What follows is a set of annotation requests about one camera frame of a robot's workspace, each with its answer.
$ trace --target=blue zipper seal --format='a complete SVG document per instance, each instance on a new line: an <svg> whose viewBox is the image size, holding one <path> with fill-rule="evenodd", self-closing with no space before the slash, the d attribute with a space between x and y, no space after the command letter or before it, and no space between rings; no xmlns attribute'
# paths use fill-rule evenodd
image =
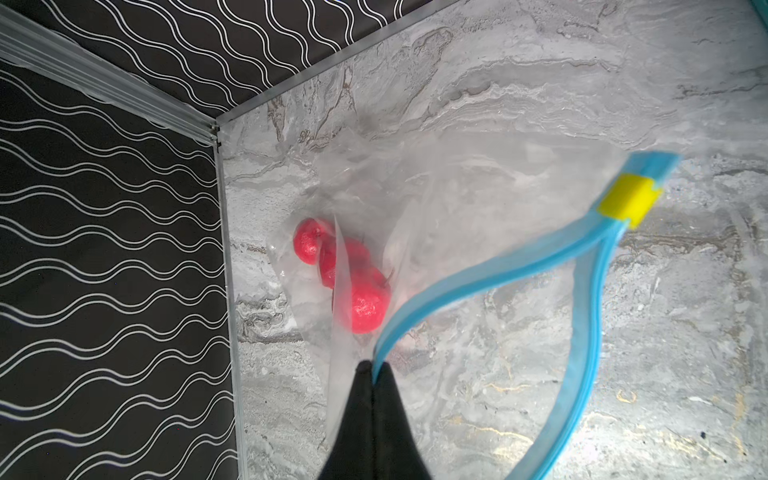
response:
<svg viewBox="0 0 768 480"><path fill-rule="evenodd" d="M544 428L507 475L507 480L541 480L546 477L578 426L598 375L602 293L611 258L630 223L639 223L644 215L643 212L639 218L611 217L612 213L606 212L613 210L604 208L604 200L615 204L617 191L614 186L626 184L624 180L627 177L640 177L631 179L639 181L651 179L652 188L660 189L679 161L677 154L634 152L580 220L512 253L448 276L408 300L388 321L376 342L373 381L378 378L386 356L398 340L437 310L478 293L546 272L575 258L573 335L562 387ZM618 192L618 197L619 201L631 201L632 193L622 196L622 192ZM650 204L644 206L641 210L650 209Z"/></svg>

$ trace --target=white wavy lines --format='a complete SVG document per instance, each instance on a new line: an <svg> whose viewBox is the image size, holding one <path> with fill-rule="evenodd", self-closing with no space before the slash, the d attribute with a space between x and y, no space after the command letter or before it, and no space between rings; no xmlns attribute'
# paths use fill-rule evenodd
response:
<svg viewBox="0 0 768 480"><path fill-rule="evenodd" d="M185 243L181 243L176 237L168 232L154 232L142 240L133 241L125 240L112 230L101 225L81 225L74 230L64 233L63 235L42 235L40 233L29 230L27 227L21 225L19 222L13 220L12 218L3 217L0 215L0 228L15 233L27 242L33 245L37 245L38 247L62 247L74 242L78 238L86 237L87 235L98 235L99 237L108 238L112 243L119 246L123 250L143 250L154 242L165 241L172 243L177 249L185 253L197 252L204 245L208 244L214 245L218 250L223 251L223 247L219 240L216 240L213 237L203 237L192 245L186 245ZM38 238L40 240L47 240L48 242L38 242L32 237Z"/></svg>
<svg viewBox="0 0 768 480"><path fill-rule="evenodd" d="M3 144L12 147L12 149L4 147ZM112 180L112 183L117 185L121 190L127 191L131 194L140 194L151 188L161 188L173 195L173 197L180 201L182 204L191 205L196 203L198 200L205 199L216 205L216 207L219 207L218 200L216 200L216 198L211 194L199 192L192 197L185 197L176 192L176 190L174 190L174 188L167 182L163 182L162 180L148 180L140 185L129 184L128 182L121 180L117 175L113 174L112 171L108 168L99 164L94 164L92 162L82 162L80 164L71 165L69 167L52 167L51 165L47 165L41 161L36 160L23 148L3 138L0 138L0 151L7 151L8 153L16 156L19 160L26 163L30 168L32 168L32 170L36 170L41 174L48 175L49 177L70 177L72 175L81 174L83 172L93 172L96 174L104 175L105 177ZM65 173L52 173L51 171L45 171L44 169L52 170L53 172Z"/></svg>
<svg viewBox="0 0 768 480"><path fill-rule="evenodd" d="M212 58L216 63L219 64L221 67L221 71L224 75L224 77L229 81L232 85L235 85L236 87L242 88L244 90L250 90L256 94L260 94L263 89L255 87L251 84L246 84L241 81L238 81L230 71L230 65L227 63L227 60L224 59L221 55L219 55L217 52L208 50L206 48L197 47L196 45L192 45L182 34L181 29L179 28L179 24L176 22L176 19L174 16L165 8L159 6L156 3L153 2L147 2L146 0L123 0L123 2L136 5L137 7L146 8L148 10L151 10L155 13L157 13L160 17L162 17L163 20L168 24L170 27L170 33L174 36L174 39L178 42L179 45L185 47L188 51L191 51L193 53L196 53L198 55L203 55L208 58ZM266 81L264 77L264 72L262 71L262 81Z"/></svg>
<svg viewBox="0 0 768 480"><path fill-rule="evenodd" d="M168 472L165 472L165 473L162 473L162 474L156 473L156 472L142 472L142 473L139 473L139 474L131 477L131 480L135 480L136 478L140 478L140 477L142 477L144 475L151 475L151 476L153 476L155 478L165 478L167 480L173 480L173 478L176 478L179 475L179 473L181 473L181 471L184 469L184 466L187 464L187 460L192 455L192 452L194 452L197 449L197 447L199 447L201 445L219 446L219 445L224 444L229 439L229 437L232 435L232 432L234 431L234 426L235 426L235 419L232 418L232 421L230 422L229 428L227 428L227 430L224 433L222 433L221 435L214 436L214 435L211 435L210 433L203 433L203 434L198 435L189 444L189 446L187 447L187 450L184 452L184 455L181 457L181 460L179 460L179 462L171 470L169 470ZM140 449L138 449L138 450L136 450L136 451L134 451L132 453L126 454L126 455L118 454L116 452L99 452L99 453L97 453L95 455L91 455L90 457L85 459L83 462L81 462L80 465L75 467L74 470L72 470L72 472L67 476L66 480L78 480L78 478L80 478L85 472L87 472L87 471L91 470L92 468L95 468L95 467L97 467L99 465L112 465L112 466L115 466L115 467L128 467L128 466L131 466L131 465L135 465L142 458L144 458L147 455L147 453L149 453L149 451L154 446L154 443L157 441L158 437L159 437L159 434L157 434L157 431L155 431L153 436L149 440L147 440L147 443L142 445ZM228 449L226 451L232 452L235 455L237 454L237 452L232 450L232 449ZM100 460L98 462L90 464L87 468L84 468L82 471L80 471L77 474L75 474L75 472L77 472L81 468L81 466L83 464L85 464L86 462L89 462L91 460L94 460L96 458L99 458L99 457L115 458L117 460L128 460L128 462L117 462L115 460L106 460L106 459L105 460Z"/></svg>
<svg viewBox="0 0 768 480"><path fill-rule="evenodd" d="M206 286L202 292L197 294L197 296L191 296L191 297L184 296L172 288L161 288L161 289L155 290L144 301L139 303L122 303L120 300L114 298L112 295L107 295L106 293L89 293L88 295L83 295L77 298L76 300L72 301L72 303L67 305L65 308L54 313L44 313L44 314L26 313L25 311L20 310L13 305L8 305L7 303L0 302L0 309L8 310L19 316L23 316L33 320L53 319L46 323L30 323L25 320L22 320L21 318L13 315L12 313L9 313L7 311L2 311L2 310L0 310L0 316L9 318L23 326L29 326L32 328L44 328L47 326L58 325L59 323L65 321L67 318L72 316L77 311L90 305L106 305L112 308L113 310L119 313L122 313L124 315L136 315L137 313L144 312L153 303L155 303L161 298L172 298L184 306L195 306L195 305L198 305L200 302L202 302L205 299L205 297L208 296L210 293L218 293L222 297L227 298L227 293L224 291L224 289L215 284Z"/></svg>
<svg viewBox="0 0 768 480"><path fill-rule="evenodd" d="M40 405L20 406L6 402L5 400L0 400L0 407L7 410L16 410L17 412L34 412L35 410L42 410L47 408L45 411L24 416L11 413L6 410L0 410L0 416L7 419L18 420L20 422L41 419L47 415L52 414L56 410L59 410L78 390L93 382L111 382L118 386L138 385L139 383L142 383L144 380L146 380L162 362L174 359L186 365L194 365L195 363L201 361L216 345L224 345L225 347L230 348L229 340L227 340L226 337L217 335L211 337L211 339L208 340L206 346L199 353L194 355L187 355L178 349L163 350L152 359L149 365L144 367L144 369L142 369L140 372L137 372L133 375L122 375L112 369L89 370L76 378L72 383L69 384L69 386L67 386L66 389L64 389L54 398L48 400L45 403L41 403Z"/></svg>
<svg viewBox="0 0 768 480"><path fill-rule="evenodd" d="M176 278L182 271L186 269L196 270L206 278L214 279L221 276L221 274L224 272L224 265L222 264L216 270L207 270L194 260L185 260L179 263L178 265L176 265L172 270L169 270L167 272L162 272L159 270L155 270L149 263L146 263L142 260L129 259L129 260L121 261L120 263L113 266L106 272L87 273L82 270L79 270L77 267L75 267L71 263L65 262L63 260L59 260L58 258L37 258L34 260L29 260L27 263L21 266L17 266L16 268L14 268L13 270L7 273L0 273L0 280L2 280L3 278L9 277L14 273L18 272L18 274L16 274L16 276L12 277L10 280L6 280L0 283L0 287L10 285L11 283L14 283L16 280L22 278L23 276L26 276L41 270L57 270L59 272L66 273L67 275L74 278L80 283L86 283L88 285L97 285L99 283L105 283L112 280L117 275L119 275L120 273L126 270L141 270L156 280L168 281Z"/></svg>
<svg viewBox="0 0 768 480"><path fill-rule="evenodd" d="M114 411L114 413L109 418L109 420L107 420L99 428L91 430L90 432L73 433L73 432L69 432L68 430L62 430L62 429L49 429L49 430L44 430L43 432L38 432L35 435L28 437L25 441L23 441L19 445L17 445L13 450L11 450L5 456L4 459L0 461L0 468L1 468L0 477L2 477L5 474L5 472L7 472L20 458L22 458L24 455L28 454L29 452L35 449L38 449L44 445L50 445L50 444L61 444L61 445L66 445L70 447L75 447L75 448L81 448L88 445L93 445L94 443L104 438L114 428L114 426L117 425L118 421L120 421L120 419L126 413L130 412L132 409L135 409L141 406L148 406L158 411L167 410L175 406L177 403L179 403L179 401L184 397L184 393L186 393L187 390L194 383L205 382L211 386L220 385L221 383L227 380L231 369L232 369L231 364L227 365L227 368L224 370L224 372L221 375L216 377L210 376L205 372L195 372L189 377L187 377L186 380L184 380L184 384L172 396L166 399L158 399L146 393L132 396L128 400L123 402L122 405L120 405ZM176 425L184 425L188 427L190 423L198 421L200 417L203 417L203 421L205 421L205 419L210 414L210 410L214 407L214 405L219 401L225 400L225 399L230 400L232 403L234 403L232 392L228 390L220 390L219 392L216 392L211 397L211 400L208 402L208 407L206 407L203 413L200 414L198 417L194 419L189 419L182 415L172 415L170 417L167 417L163 422L161 422L160 425L155 429L155 432L157 432L157 430L159 430L165 424L167 424L167 426L170 426L170 427L173 427ZM187 423L182 423L182 422L172 423L172 421L176 419L185 420Z"/></svg>
<svg viewBox="0 0 768 480"><path fill-rule="evenodd" d="M236 58L237 60L245 61L247 63L250 63L256 66L256 68L258 68L259 72L261 73L262 84L267 88L274 86L274 84L270 82L270 79L269 79L269 74L270 74L269 69L261 60L259 60L256 57L251 57L250 55L245 55L243 53L240 53L239 51L235 50L232 44L230 44L229 35L227 34L227 28L224 27L224 24L221 23L221 21L216 17L216 15L212 15L211 13L206 12L204 10L198 10L197 8L192 8L189 5L184 4L183 2L170 0L170 3L179 12L186 13L189 16L197 17L210 23L216 29L216 32L219 35L219 42L221 43L221 47L224 49L226 53Z"/></svg>
<svg viewBox="0 0 768 480"><path fill-rule="evenodd" d="M237 452L235 450L226 449L223 452L221 452L219 454L219 457L214 462L214 466L211 467L210 473L205 478L205 480L211 480L216 475L216 472L218 472L221 464L224 463L226 460L230 460L230 459L234 460L235 462L237 461Z"/></svg>
<svg viewBox="0 0 768 480"><path fill-rule="evenodd" d="M122 154L131 155L132 157L139 159L141 163L146 165L149 170L152 170L158 175L172 175L178 171L181 171L189 174L202 187L212 188L216 186L216 178L213 180L203 180L194 172L194 170L189 168L187 165L175 164L171 165L170 167L158 167L157 165L150 162L149 159L145 157L144 154L142 154L140 151L133 147L128 147L127 145L116 145L111 148L94 147L93 145L90 145L82 140L76 135L75 132L65 127L64 125L55 121L47 120L45 118L32 118L31 120L23 121L8 121L0 119L0 124L11 125L10 127L0 126L0 130L5 131L27 131L37 128L55 131L66 137L69 141L72 142L72 144L80 148L80 150L84 151L88 155L99 158L110 158Z"/></svg>
<svg viewBox="0 0 768 480"><path fill-rule="evenodd" d="M273 55L272 50L270 49L270 36L266 33L266 30L264 30L261 27L261 25L257 23L253 23L249 20L246 20L245 18L241 18L235 15L234 12L232 12L230 7L227 5L226 0L217 0L217 5L219 7L219 11L224 15L224 17L227 20L234 23L235 25L248 28L249 30L259 35L259 38L261 38L261 45L262 45L261 49L262 49L262 52L264 53L264 57L272 65L275 65L276 67L279 67L279 68L285 68L286 70L290 71L292 74L299 73L300 70L296 68L294 65L287 63L285 61L278 60Z"/></svg>
<svg viewBox="0 0 768 480"><path fill-rule="evenodd" d="M211 78L205 78L201 77L200 75L196 74L189 66L189 63L187 63L187 58L184 57L184 54L181 53L179 50L177 50L175 47L165 44L161 41L154 41L150 40L149 38L142 37L137 32L133 30L133 28L128 25L128 22L125 20L125 17L120 12L120 9L109 2L108 0L106 2L102 2L101 0L93 0L94 2L98 3L104 9L106 9L112 18L114 18L115 23L117 24L120 31L122 31L127 38L129 38L132 41L135 41L139 45L142 45L144 47L149 48L155 48L157 50L162 50L167 53L169 53L171 56L176 58L176 60L179 62L179 65L181 66L181 70L190 78L192 78L195 81L200 82L201 84L207 84L211 85L212 87L216 87L219 90L221 90L224 93L224 97L227 99L227 102L230 104L231 107L236 107L237 103L235 102L232 91L227 87L223 82L214 80Z"/></svg>
<svg viewBox="0 0 768 480"><path fill-rule="evenodd" d="M366 0L362 0L362 3L360 2L360 0L357 0L357 6L360 7L360 11L362 12L363 15L376 20L379 23L379 27L384 28L384 25L387 25L386 17L378 13L373 8L370 8Z"/></svg>
<svg viewBox="0 0 768 480"><path fill-rule="evenodd" d="M99 110L98 108L92 107L90 105L75 105L72 107L64 107L62 105L58 105L51 101L48 101L45 98L41 97L39 94L37 94L34 90L32 90L32 88L26 83L24 83L22 79L20 79L19 77L16 77L12 73L9 73L6 71L0 71L0 79L8 82L9 84L14 85L16 88L23 91L37 105L39 105L40 107L43 107L45 110L50 111L53 114L66 115L66 116L81 115L81 114L93 115L107 122L116 132L118 132L123 138L127 138L129 141L140 142L140 141L154 139L165 144L168 148L170 148L174 152L174 154L177 157L182 158L184 160L192 160L195 157L202 157L211 163L214 161L214 159L204 151L195 150L191 152L185 152L185 151L179 150L166 137L156 132L147 131L147 132L135 134L133 132L125 130L117 122L112 120L112 117L110 117L103 111Z"/></svg>
<svg viewBox="0 0 768 480"><path fill-rule="evenodd" d="M270 24L270 27L272 27L274 31L281 35L285 35L286 37L291 37L299 42L299 47L301 48L301 63L305 68L309 68L311 65L309 58L310 47L306 43L306 39L298 31L285 28L277 21L273 11L272 0L264 0L264 16L266 17L266 22Z"/></svg>
<svg viewBox="0 0 768 480"><path fill-rule="evenodd" d="M131 61L134 62L134 65L136 66L136 68L138 68L142 73L144 73L149 77L156 78L158 80L171 81L175 84L178 84L184 89L184 91L187 92L187 96L195 104L198 104L201 107L218 110L223 113L226 111L229 111L229 108L224 107L223 105L212 104L212 103L201 100L195 94L194 88L189 82L179 77L174 77L173 75L161 74L159 72L151 70L148 66L146 66L141 61L141 57L139 56L139 54L130 45L120 40L119 38L114 38L109 35L100 35L100 34L85 30L83 28L80 28L78 25L70 21L69 18L67 18L64 15L64 13L61 10L59 10L58 6L52 0L41 0L41 1L45 4L45 6L48 8L51 14L56 18L56 20L67 30L83 38L87 38L89 40L94 40L94 41L102 41L104 43L114 45L115 47L121 49L131 58Z"/></svg>
<svg viewBox="0 0 768 480"><path fill-rule="evenodd" d="M323 45L328 45L333 51L341 50L341 45L331 38L323 37L317 31L317 27L315 26L315 4L313 0L310 0L309 2L306 0L301 1L304 2L304 6L306 7L306 30L310 33L310 36L314 38L315 41L322 43Z"/></svg>
<svg viewBox="0 0 768 480"><path fill-rule="evenodd" d="M217 220L214 223L204 223L197 215L193 214L189 210L180 210L175 212L170 217L161 217L160 215L153 214L144 205L133 200L120 200L119 202L116 202L109 207L93 207L81 202L74 195L70 194L63 188L53 187L51 185L33 185L31 187L26 187L24 190L19 190L18 192L11 192L8 194L0 193L0 199L3 197L16 198L12 198L11 200L0 200L0 205L16 204L33 197L56 197L64 200L65 202L72 205L76 210L90 217L109 217L110 215L114 215L121 210L136 210L156 225L171 225L177 220L188 218L205 231L213 232L215 230L219 230L221 227L221 220Z"/></svg>
<svg viewBox="0 0 768 480"><path fill-rule="evenodd" d="M352 37L352 29L355 26L355 13L352 11L352 7L342 2L341 0L323 0L328 5L332 5L342 11L346 17L346 30L344 31L344 40L349 46L355 42L355 38Z"/></svg>
<svg viewBox="0 0 768 480"><path fill-rule="evenodd" d="M395 0L395 8L392 9L394 19L402 18L402 0Z"/></svg>
<svg viewBox="0 0 768 480"><path fill-rule="evenodd" d="M3 363L0 363L0 378L6 376L16 366L24 362L26 359L30 359L33 356L40 355L41 353L59 352L76 359L76 360L94 360L99 359L109 352L111 352L116 346L120 344L126 338L132 335L148 336L152 340L158 343L170 342L175 339L185 327L199 323L209 330L217 330L227 320L226 313L216 322L209 322L205 317L198 313L192 313L185 316L181 322L168 332L158 332L149 325L143 323L134 323L122 328L119 332L115 333L112 338L100 346L95 346L90 349L84 349L79 346L73 345L62 339L45 339L33 342L20 349L13 355L11 355Z"/></svg>

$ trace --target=metal frame edge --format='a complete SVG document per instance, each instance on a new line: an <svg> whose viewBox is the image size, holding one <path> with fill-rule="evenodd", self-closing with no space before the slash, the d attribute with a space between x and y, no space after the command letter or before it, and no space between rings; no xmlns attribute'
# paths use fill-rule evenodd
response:
<svg viewBox="0 0 768 480"><path fill-rule="evenodd" d="M219 188L221 209L221 243L224 248L224 279L227 284L227 324L230 330L230 362L232 363L232 396L234 397L235 439L237 441L237 470L240 480L248 480L247 447L243 427L243 389L240 383L240 353L237 345L237 319L235 318L234 281L232 274L232 253L230 251L230 229L227 220L227 189L224 185L224 164L219 154L218 142L214 145L216 178Z"/></svg>
<svg viewBox="0 0 768 480"><path fill-rule="evenodd" d="M265 90L255 97L249 98L245 102L237 105L232 110L222 113L216 117L216 122L219 125L223 125L230 120L238 118L240 115L246 114L254 108L259 107L260 105L267 103L273 98L287 92L291 88L301 85L305 81L323 73L325 70L340 64L352 56L357 55L361 51L371 48L373 45L386 40L396 33L400 33L411 25L415 25L424 18L439 12L440 10L456 3L457 1L458 0L432 0L430 3L417 8L413 12L403 15L392 23L384 25L384 27L374 31L370 35L359 39L358 41L345 48L342 48L340 51L334 53L333 55L325 57L323 60L318 61L309 68L306 68L294 76L281 81L274 87Z"/></svg>

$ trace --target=gray marble floor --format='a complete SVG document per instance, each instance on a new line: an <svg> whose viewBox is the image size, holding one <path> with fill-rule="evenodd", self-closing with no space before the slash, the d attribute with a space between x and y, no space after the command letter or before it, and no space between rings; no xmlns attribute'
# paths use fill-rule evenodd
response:
<svg viewBox="0 0 768 480"><path fill-rule="evenodd" d="M342 129L484 123L685 156L613 262L598 383L551 477L766 478L768 34L747 0L461 0L224 125L251 478L314 478L328 450L265 250L318 181L308 154ZM436 478L502 478L518 458L509 417L476 411L515 394L494 365L499 389L446 374L439 394L464 403L416 432Z"/></svg>

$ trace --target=black fabric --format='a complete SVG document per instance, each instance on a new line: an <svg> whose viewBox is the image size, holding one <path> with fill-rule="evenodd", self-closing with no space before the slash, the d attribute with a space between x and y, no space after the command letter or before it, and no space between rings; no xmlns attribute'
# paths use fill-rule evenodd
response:
<svg viewBox="0 0 768 480"><path fill-rule="evenodd" d="M3 61L0 98L0 477L235 479L212 149Z"/></svg>
<svg viewBox="0 0 768 480"><path fill-rule="evenodd" d="M429 0L5 0L216 117Z"/></svg>
<svg viewBox="0 0 768 480"><path fill-rule="evenodd" d="M371 362L357 366L336 443L318 480L429 480L413 442L395 376L384 363L372 384Z"/></svg>

